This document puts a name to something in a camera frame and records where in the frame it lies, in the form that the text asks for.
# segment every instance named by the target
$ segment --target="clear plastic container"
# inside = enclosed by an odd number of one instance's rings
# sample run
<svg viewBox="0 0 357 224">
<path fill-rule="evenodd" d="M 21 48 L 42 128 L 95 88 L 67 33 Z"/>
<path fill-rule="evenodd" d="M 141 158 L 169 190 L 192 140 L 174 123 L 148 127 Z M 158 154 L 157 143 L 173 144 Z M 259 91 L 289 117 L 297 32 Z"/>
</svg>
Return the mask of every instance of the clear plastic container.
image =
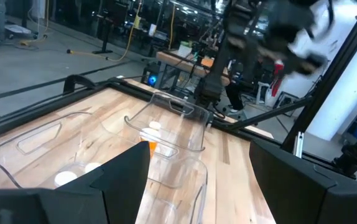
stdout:
<svg viewBox="0 0 357 224">
<path fill-rule="evenodd" d="M 68 114 L 0 143 L 0 188 L 55 189 L 62 172 L 80 177 L 137 142 L 109 133 L 89 113 Z M 136 223 L 200 223 L 206 180 L 198 159 L 155 152 Z"/>
<path fill-rule="evenodd" d="M 156 149 L 167 157 L 177 151 L 169 149 L 201 152 L 203 135 L 209 118 L 209 112 L 175 96 L 166 93 L 154 93 L 150 102 L 132 118 L 124 117 L 123 136 L 131 141 L 138 141 L 138 136 L 150 127 L 152 122 L 159 123 L 161 143 Z"/>
</svg>

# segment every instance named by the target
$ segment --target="concrete floor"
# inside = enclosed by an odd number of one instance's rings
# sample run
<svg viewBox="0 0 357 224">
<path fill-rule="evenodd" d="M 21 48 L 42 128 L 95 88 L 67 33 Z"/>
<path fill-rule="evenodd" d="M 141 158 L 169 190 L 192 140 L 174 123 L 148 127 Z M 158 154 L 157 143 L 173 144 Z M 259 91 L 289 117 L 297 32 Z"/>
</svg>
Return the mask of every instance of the concrete floor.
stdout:
<svg viewBox="0 0 357 224">
<path fill-rule="evenodd" d="M 120 62 L 110 62 L 103 58 L 89 55 L 67 54 L 67 49 L 71 49 L 74 52 L 98 50 L 97 46 L 101 46 L 101 41 L 60 25 L 51 24 L 50 27 L 50 34 L 46 41 L 32 44 L 37 47 L 35 50 L 18 49 L 20 46 L 17 46 L 16 43 L 19 39 L 8 41 L 8 45 L 0 45 L 0 93 L 109 65 L 116 65 L 116 67 L 87 77 L 98 82 L 119 75 L 135 77 L 142 74 L 145 63 L 141 62 L 142 57 L 140 55 L 132 52 L 129 52 L 127 57 Z M 111 59 L 120 58 L 124 52 L 124 49 L 113 45 L 108 45 L 108 48 L 114 51 L 114 53 L 106 55 Z M 1 98 L 0 116 L 57 95 L 62 92 L 62 87 L 63 83 L 58 83 Z M 228 99 L 223 96 L 221 104 L 228 105 Z M 268 109 L 262 106 L 246 105 L 245 113 L 250 118 L 262 114 L 266 110 Z M 276 140 L 282 142 L 293 123 L 293 118 L 280 115 L 277 118 L 260 122 L 257 127 L 272 133 Z M 328 142 L 305 133 L 304 150 L 309 153 L 332 160 L 334 157 L 341 155 L 340 149 L 341 144 L 336 138 Z"/>
</svg>

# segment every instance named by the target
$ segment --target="wooden table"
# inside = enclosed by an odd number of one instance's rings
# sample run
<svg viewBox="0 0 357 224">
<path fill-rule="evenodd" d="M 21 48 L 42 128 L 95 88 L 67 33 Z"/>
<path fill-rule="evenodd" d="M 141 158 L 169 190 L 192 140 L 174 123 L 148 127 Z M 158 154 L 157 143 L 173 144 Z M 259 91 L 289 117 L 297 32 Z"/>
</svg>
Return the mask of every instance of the wooden table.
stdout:
<svg viewBox="0 0 357 224">
<path fill-rule="evenodd" d="M 174 50 L 172 51 L 173 54 L 178 54 L 178 50 Z M 192 59 L 193 55 L 189 55 L 187 57 L 187 59 Z M 193 67 L 193 63 L 192 62 L 186 62 L 186 61 L 181 61 L 181 59 L 179 59 L 178 57 L 174 57 L 172 55 L 169 55 L 165 52 L 157 52 L 156 54 L 156 59 L 160 60 L 162 62 L 162 64 L 160 65 L 160 77 L 159 80 L 161 80 L 161 77 L 164 76 L 165 73 L 165 69 L 166 69 L 166 65 L 170 65 L 173 66 L 175 68 L 178 68 L 184 72 L 191 72 L 191 69 Z M 193 71 L 193 74 L 198 76 L 198 77 L 205 77 L 206 72 L 208 72 L 208 70 L 201 67 L 201 66 L 195 66 L 195 69 Z M 225 75 L 228 75 L 228 71 L 227 68 L 224 69 L 223 72 Z M 227 86 L 228 84 L 230 84 L 230 80 L 227 77 L 221 76 L 221 81 L 223 86 Z"/>
<path fill-rule="evenodd" d="M 149 86 L 135 81 L 129 82 L 154 91 Z M 123 117 L 133 116 L 145 105 L 145 101 L 114 89 L 105 89 L 3 134 L 0 136 L 0 142 L 77 111 L 96 114 L 108 131 L 117 133 L 123 128 Z M 272 137 L 258 128 L 249 129 Z M 206 149 L 200 154 L 200 159 L 208 169 L 203 223 L 274 223 L 253 173 L 249 159 L 250 142 L 211 128 L 205 133 L 203 144 Z"/>
</svg>

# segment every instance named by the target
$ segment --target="metal frame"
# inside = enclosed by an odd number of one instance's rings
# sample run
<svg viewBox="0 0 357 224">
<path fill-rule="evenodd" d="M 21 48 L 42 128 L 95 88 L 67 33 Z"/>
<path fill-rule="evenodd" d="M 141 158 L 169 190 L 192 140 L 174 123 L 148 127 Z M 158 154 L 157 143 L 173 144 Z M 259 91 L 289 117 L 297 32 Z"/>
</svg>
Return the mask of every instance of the metal frame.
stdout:
<svg viewBox="0 0 357 224">
<path fill-rule="evenodd" d="M 337 56 L 332 61 L 330 68 L 325 73 L 326 79 L 322 81 L 322 83 L 317 87 L 315 96 L 311 98 L 305 98 L 300 101 L 302 104 L 306 105 L 302 114 L 297 119 L 296 123 L 290 130 L 289 135 L 285 139 L 284 143 L 281 144 L 274 139 L 267 138 L 253 131 L 247 130 L 244 127 L 249 126 L 250 124 L 257 123 L 266 118 L 270 118 L 271 116 L 275 116 L 275 114 L 285 113 L 287 111 L 293 110 L 293 105 L 287 105 L 279 108 L 279 110 L 270 111 L 268 113 L 262 114 L 260 116 L 250 118 L 245 121 L 238 121 L 236 123 L 229 123 L 219 118 L 215 118 L 212 123 L 212 127 L 224 131 L 228 134 L 232 134 L 233 136 L 251 141 L 254 139 L 260 139 L 263 141 L 267 141 L 271 144 L 275 144 L 277 146 L 282 147 L 286 151 L 292 152 L 294 142 L 290 142 L 291 138 L 295 139 L 296 135 L 299 132 L 304 132 L 313 117 L 321 107 L 323 101 L 328 96 L 329 92 L 334 87 L 337 80 L 340 78 L 341 73 L 346 68 L 351 58 L 354 56 L 357 51 L 357 23 L 354 26 L 353 30 L 350 32 L 348 38 L 345 43 L 339 50 Z M 75 79 L 67 79 L 69 82 L 75 82 Z M 67 85 L 71 88 L 74 88 L 75 85 Z M 4 134 L 20 125 L 26 124 L 30 121 L 33 121 L 37 118 L 45 116 L 55 110 L 68 106 L 72 103 L 75 103 L 79 100 L 82 100 L 88 96 L 91 96 L 105 88 L 114 88 L 115 90 L 121 91 L 125 94 L 134 96 L 140 100 L 149 101 L 153 92 L 144 90 L 138 86 L 134 86 L 124 80 L 119 80 L 117 78 L 110 79 L 108 82 L 103 82 L 103 84 L 89 86 L 89 88 L 85 90 L 80 90 L 71 94 L 67 94 L 57 100 L 53 100 L 50 103 L 46 103 L 44 105 L 35 106 L 33 108 L 27 108 L 25 110 L 20 110 L 16 113 L 11 113 L 0 118 L 0 135 Z M 336 170 L 332 167 L 330 161 L 326 161 L 324 159 L 319 158 L 318 156 L 314 156 L 307 152 L 303 152 L 302 158 L 313 162 L 314 164 L 318 164 L 327 169 Z"/>
</svg>

